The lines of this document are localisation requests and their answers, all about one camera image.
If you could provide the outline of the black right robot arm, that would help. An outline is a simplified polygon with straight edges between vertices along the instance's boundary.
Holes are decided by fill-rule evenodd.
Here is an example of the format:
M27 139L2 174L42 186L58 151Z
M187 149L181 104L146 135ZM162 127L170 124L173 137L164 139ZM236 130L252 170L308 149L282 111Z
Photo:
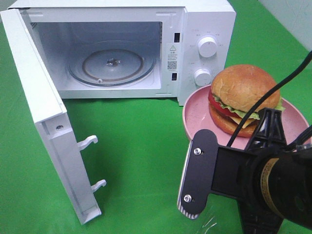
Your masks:
M285 219L311 228L311 135L287 144L281 112L265 108L243 151L218 149L211 189L237 200L244 233L275 234Z

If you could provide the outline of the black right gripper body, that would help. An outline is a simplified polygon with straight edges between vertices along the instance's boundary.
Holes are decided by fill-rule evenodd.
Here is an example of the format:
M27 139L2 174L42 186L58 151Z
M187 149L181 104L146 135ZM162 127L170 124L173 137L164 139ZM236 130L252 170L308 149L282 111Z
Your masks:
M214 167L212 190L250 205L263 205L260 169L267 157L267 148L243 151L220 146Z

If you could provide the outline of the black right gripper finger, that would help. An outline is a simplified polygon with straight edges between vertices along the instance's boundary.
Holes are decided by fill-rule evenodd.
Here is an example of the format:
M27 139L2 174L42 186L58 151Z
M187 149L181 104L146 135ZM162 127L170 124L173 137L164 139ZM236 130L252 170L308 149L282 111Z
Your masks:
M264 108L259 111L260 121L249 139L245 151L287 145L281 119L282 111Z
M283 219L269 210L262 199L238 200L244 234L276 234Z

